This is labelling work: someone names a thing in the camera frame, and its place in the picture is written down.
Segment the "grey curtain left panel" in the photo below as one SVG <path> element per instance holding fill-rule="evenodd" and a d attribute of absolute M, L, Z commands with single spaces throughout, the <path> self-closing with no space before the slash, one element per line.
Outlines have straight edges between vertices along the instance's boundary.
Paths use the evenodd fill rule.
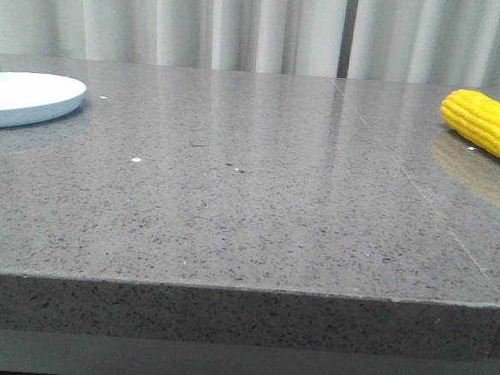
<path fill-rule="evenodd" d="M 335 77 L 350 0 L 0 0 L 0 52 Z"/>

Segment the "grey curtain panel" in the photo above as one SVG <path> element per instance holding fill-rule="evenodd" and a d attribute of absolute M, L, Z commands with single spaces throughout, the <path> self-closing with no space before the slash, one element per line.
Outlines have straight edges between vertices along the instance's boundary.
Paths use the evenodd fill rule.
<path fill-rule="evenodd" d="M 358 0 L 347 76 L 500 88 L 500 0 Z"/>
<path fill-rule="evenodd" d="M 335 77 L 350 0 L 0 0 L 0 52 Z"/>

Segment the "light blue round plate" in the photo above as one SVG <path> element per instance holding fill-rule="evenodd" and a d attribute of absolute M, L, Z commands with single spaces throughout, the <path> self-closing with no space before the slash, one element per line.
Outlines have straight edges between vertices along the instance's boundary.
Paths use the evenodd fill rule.
<path fill-rule="evenodd" d="M 86 84 L 64 75 L 0 72 L 0 128 L 53 120 L 76 110 Z"/>

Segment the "grey curtain right panel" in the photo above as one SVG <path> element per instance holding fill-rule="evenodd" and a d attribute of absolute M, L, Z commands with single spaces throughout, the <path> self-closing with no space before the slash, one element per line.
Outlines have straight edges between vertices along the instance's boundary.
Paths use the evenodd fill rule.
<path fill-rule="evenodd" d="M 358 0 L 347 76 L 500 88 L 500 0 Z"/>

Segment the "yellow corn cob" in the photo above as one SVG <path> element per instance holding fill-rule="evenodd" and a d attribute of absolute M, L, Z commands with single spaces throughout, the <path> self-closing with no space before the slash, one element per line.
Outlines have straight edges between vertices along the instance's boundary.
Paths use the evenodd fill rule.
<path fill-rule="evenodd" d="M 468 89 L 451 92 L 441 103 L 443 120 L 466 140 L 500 159 L 500 102 Z"/>

